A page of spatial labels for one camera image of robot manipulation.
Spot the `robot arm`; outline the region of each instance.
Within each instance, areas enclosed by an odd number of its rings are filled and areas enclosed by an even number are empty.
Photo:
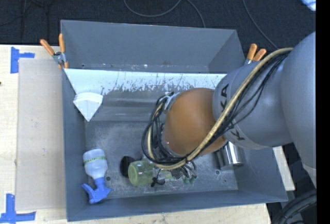
[[[258,64],[243,66],[220,81],[213,97],[216,119]],[[223,136],[249,149],[293,142],[316,186],[315,84],[314,32],[292,51],[274,56],[259,70],[240,98],[236,114],[232,114],[232,126]]]
[[[174,173],[227,143],[262,149],[293,142],[316,187],[315,121],[314,32],[295,48],[228,73],[215,90],[159,98],[142,149],[156,167]]]

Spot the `yellow cable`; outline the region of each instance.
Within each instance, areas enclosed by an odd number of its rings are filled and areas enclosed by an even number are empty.
[[[161,168],[161,169],[173,170],[173,169],[176,169],[176,168],[179,168],[179,167],[185,165],[185,163],[187,161],[191,161],[192,159],[194,159],[201,152],[203,147],[210,141],[210,139],[213,137],[213,135],[216,133],[216,131],[218,130],[218,128],[222,124],[223,120],[226,118],[226,115],[232,109],[232,107],[234,106],[234,103],[237,101],[238,97],[243,92],[243,90],[246,88],[246,86],[251,81],[253,76],[274,56],[277,56],[278,54],[281,54],[281,53],[285,53],[287,51],[291,51],[292,49],[293,48],[278,49],[278,50],[274,51],[273,53],[271,53],[270,55],[266,56],[263,60],[260,61],[259,64],[257,64],[255,66],[255,68],[249,73],[249,75],[244,79],[243,83],[240,85],[240,87],[234,93],[234,95],[232,96],[232,98],[230,99],[228,104],[226,105],[226,108],[222,111],[221,115],[219,116],[218,120],[216,121],[216,123],[214,124],[212,129],[209,131],[207,136],[196,147],[196,149],[190,155],[187,156],[187,160],[183,159],[180,162],[177,162],[176,164],[173,164],[173,165],[162,165],[162,164],[157,164],[157,163],[155,163],[155,165],[157,167]],[[149,155],[154,159],[154,156],[151,152],[151,150],[152,150],[151,148],[152,147],[151,147],[151,127],[150,127],[150,129],[148,130],[148,151],[149,151]]]

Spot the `metal cup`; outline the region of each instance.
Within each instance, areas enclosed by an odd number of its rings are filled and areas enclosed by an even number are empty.
[[[229,141],[219,149],[216,155],[221,170],[234,169],[244,164],[241,148]]]

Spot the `blue plastic part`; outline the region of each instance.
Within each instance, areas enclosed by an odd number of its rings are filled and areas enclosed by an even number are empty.
[[[0,223],[12,223],[16,221],[31,221],[36,218],[36,212],[16,214],[15,211],[15,196],[12,194],[6,195],[6,213],[1,213]]]
[[[111,188],[105,186],[104,177],[94,179],[97,189],[93,190],[88,184],[82,184],[82,188],[89,195],[89,203],[95,204],[102,199],[106,198],[108,194],[112,191]]]
[[[10,73],[18,73],[19,71],[19,59],[20,58],[34,58],[34,53],[20,53],[15,47],[11,47],[11,63],[10,63]]]

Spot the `green glass jar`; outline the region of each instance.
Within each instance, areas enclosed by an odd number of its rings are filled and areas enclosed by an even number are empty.
[[[134,161],[129,164],[128,178],[133,185],[145,185],[153,182],[154,164],[148,160]]]

